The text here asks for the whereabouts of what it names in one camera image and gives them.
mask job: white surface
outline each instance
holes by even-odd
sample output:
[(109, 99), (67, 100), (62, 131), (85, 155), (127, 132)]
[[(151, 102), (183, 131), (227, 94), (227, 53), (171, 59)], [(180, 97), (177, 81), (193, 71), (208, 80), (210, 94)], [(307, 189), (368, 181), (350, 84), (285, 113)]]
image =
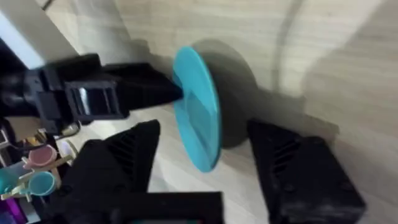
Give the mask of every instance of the white surface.
[(0, 0), (0, 27), (0, 38), (29, 69), (77, 54), (35, 1)]

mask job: black mount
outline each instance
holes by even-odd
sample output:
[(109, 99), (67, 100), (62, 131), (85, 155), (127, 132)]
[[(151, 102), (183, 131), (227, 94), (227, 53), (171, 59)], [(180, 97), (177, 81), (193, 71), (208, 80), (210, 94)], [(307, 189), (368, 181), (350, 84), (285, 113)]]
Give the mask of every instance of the black mount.
[(181, 89), (148, 63), (102, 66), (96, 54), (0, 76), (1, 117), (36, 116), (50, 134), (74, 121), (123, 119), (129, 111), (170, 103)]
[(271, 224), (352, 224), (365, 203), (320, 137), (256, 120), (248, 133)]

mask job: blue plastic lid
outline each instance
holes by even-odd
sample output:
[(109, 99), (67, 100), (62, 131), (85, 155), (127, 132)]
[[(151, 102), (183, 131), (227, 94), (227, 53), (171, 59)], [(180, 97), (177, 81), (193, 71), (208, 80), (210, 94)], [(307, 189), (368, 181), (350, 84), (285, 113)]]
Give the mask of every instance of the blue plastic lid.
[(193, 164), (202, 172), (215, 167), (221, 148), (218, 95), (203, 59), (192, 47), (181, 48), (174, 60), (173, 81), (183, 90), (174, 103), (178, 129)]

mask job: black 3d-printed part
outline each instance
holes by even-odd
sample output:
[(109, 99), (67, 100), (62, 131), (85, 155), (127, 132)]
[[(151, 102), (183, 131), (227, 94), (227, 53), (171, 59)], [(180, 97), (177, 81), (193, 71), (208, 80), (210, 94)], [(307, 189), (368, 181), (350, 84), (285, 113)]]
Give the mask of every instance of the black 3d-printed part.
[(147, 193), (159, 134), (160, 124), (153, 120), (104, 141), (86, 142), (63, 178), (60, 190), (51, 195), (48, 213), (53, 219), (43, 223), (224, 223), (219, 192)]
[(271, 224), (359, 220), (364, 201), (322, 138), (255, 120), (248, 132)]

